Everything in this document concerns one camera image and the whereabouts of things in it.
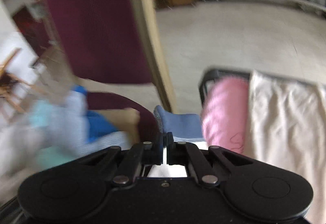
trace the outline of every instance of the tan cloth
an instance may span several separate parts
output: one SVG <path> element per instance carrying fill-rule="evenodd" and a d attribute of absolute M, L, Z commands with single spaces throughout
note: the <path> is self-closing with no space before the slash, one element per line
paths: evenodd
<path fill-rule="evenodd" d="M 133 108 L 98 110 L 108 121 L 110 121 L 120 131 L 127 132 L 131 144 L 140 142 L 138 133 L 138 123 L 140 113 Z"/>
<path fill-rule="evenodd" d="M 253 72 L 243 154 L 306 178 L 314 199 L 306 218 L 326 223 L 325 88 Z"/>

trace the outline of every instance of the circular cover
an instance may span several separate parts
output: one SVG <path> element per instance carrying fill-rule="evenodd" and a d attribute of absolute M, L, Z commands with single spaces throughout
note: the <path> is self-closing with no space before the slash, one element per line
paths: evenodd
<path fill-rule="evenodd" d="M 19 187 L 18 201 L 36 220 L 67 222 L 90 213 L 104 199 L 105 182 L 92 168 L 66 166 L 39 172 Z"/>
<path fill-rule="evenodd" d="M 305 215 L 313 198 L 300 175 L 273 166 L 243 166 L 225 185 L 225 196 L 243 214 L 262 221 L 284 221 Z"/>

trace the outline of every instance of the pink cloth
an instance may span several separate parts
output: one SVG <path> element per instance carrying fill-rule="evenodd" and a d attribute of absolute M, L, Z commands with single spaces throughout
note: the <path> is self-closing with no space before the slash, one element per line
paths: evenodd
<path fill-rule="evenodd" d="M 242 153 L 248 116 L 248 82 L 225 77 L 208 92 L 202 112 L 208 144 Z"/>

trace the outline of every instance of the chair backrest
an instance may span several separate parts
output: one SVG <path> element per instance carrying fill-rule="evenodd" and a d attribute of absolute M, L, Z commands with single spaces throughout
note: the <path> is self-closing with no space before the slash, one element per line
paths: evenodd
<path fill-rule="evenodd" d="M 102 83 L 150 83 L 130 0 L 45 0 L 74 74 Z"/>

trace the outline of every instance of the floor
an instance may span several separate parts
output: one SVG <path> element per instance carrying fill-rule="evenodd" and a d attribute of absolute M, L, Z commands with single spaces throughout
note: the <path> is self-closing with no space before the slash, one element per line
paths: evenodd
<path fill-rule="evenodd" d="M 257 69 L 326 83 L 326 20 L 314 14 L 260 3 L 205 2 L 160 10 L 157 22 L 179 113 L 200 114 L 198 83 L 209 67 Z M 65 79 L 66 89 L 54 98 L 60 100 L 73 78 L 55 68 L 52 72 Z M 58 89 L 56 83 L 50 83 L 50 92 Z M 160 103 L 153 85 L 79 83 L 89 91 L 124 95 L 150 111 Z"/>

